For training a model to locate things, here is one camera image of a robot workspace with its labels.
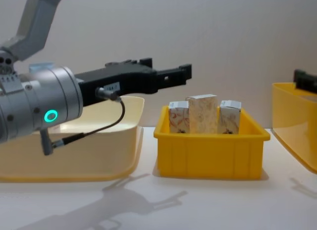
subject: white wall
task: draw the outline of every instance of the white wall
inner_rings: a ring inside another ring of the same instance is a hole
[[[12,37],[26,0],[0,0],[0,41]],[[45,49],[19,63],[54,61],[74,73],[152,57],[157,69],[193,64],[187,86],[143,96],[143,125],[163,105],[213,93],[270,126],[271,83],[317,69],[317,0],[63,0]]]

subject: white table surface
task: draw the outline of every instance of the white table surface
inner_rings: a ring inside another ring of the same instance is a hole
[[[317,229],[317,175],[273,135],[263,180],[186,180],[152,174],[153,130],[144,129],[136,178],[127,182],[1,183],[0,230]]]

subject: black cable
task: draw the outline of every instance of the black cable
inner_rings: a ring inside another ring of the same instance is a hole
[[[98,128],[98,129],[95,129],[95,130],[93,130],[93,131],[91,131],[91,132],[87,132],[87,133],[83,133],[83,132],[82,132],[82,133],[77,133],[77,134],[72,135],[72,136],[69,136],[69,137],[64,137],[64,138],[61,139],[61,142],[60,142],[60,141],[54,142],[54,143],[53,143],[53,147],[56,148],[56,147],[58,147],[58,146],[65,146],[65,145],[67,145],[67,144],[69,144],[69,143],[72,143],[72,142],[74,142],[74,141],[77,141],[77,140],[79,140],[79,139],[82,139],[82,138],[84,138],[84,137],[90,136],[90,135],[92,135],[92,134],[95,134],[95,133],[97,133],[97,132],[100,132],[100,131],[102,131],[102,130],[105,130],[105,129],[108,129],[108,128],[111,128],[111,127],[117,125],[118,123],[120,123],[120,122],[123,120],[123,117],[124,117],[124,115],[125,115],[125,105],[124,105],[124,102],[123,102],[122,100],[120,100],[120,104],[121,104],[121,106],[122,106],[122,113],[121,113],[120,118],[119,118],[116,122],[114,122],[114,123],[112,123],[112,124],[110,124],[110,125],[107,125],[107,126],[104,126],[104,127]]]

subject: yellow plastic bin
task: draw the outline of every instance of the yellow plastic bin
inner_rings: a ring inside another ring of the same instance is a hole
[[[80,182],[122,178],[134,171],[142,147],[143,128],[138,126],[144,99],[122,97],[126,106],[116,126],[57,148],[44,156],[39,133],[0,147],[0,181]],[[121,105],[104,101],[87,106],[80,118],[51,129],[51,139],[89,132],[116,121]]]
[[[160,176],[260,179],[264,141],[270,134],[241,110],[238,135],[169,133],[168,106],[154,131]]]
[[[275,136],[307,169],[317,173],[317,95],[293,83],[272,87]]]

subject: pale yellow tray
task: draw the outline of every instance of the pale yellow tray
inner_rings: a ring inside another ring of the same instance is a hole
[[[0,181],[104,181],[132,173],[142,147],[143,128],[138,123],[144,99],[122,99],[126,115],[118,125],[55,149],[50,156],[44,156],[38,133],[2,144]],[[79,119],[52,128],[51,139],[91,131],[113,123],[120,115],[121,105],[111,101],[85,107]]]

